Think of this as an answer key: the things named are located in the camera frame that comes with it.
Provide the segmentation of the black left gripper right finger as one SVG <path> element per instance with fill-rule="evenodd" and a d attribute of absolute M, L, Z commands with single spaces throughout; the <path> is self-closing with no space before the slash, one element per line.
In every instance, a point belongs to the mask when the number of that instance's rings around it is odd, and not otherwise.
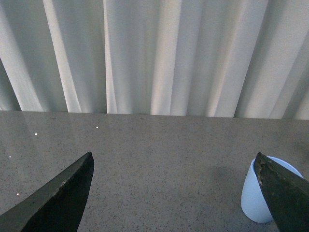
<path fill-rule="evenodd" d="M 309 230 L 309 182 L 259 152 L 254 172 L 268 209 L 281 232 Z"/>

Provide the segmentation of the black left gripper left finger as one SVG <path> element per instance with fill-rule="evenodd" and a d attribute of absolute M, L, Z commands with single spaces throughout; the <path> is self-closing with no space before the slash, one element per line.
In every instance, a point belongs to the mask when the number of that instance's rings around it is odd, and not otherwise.
<path fill-rule="evenodd" d="M 94 172 L 91 152 L 0 217 L 2 232 L 75 232 Z"/>

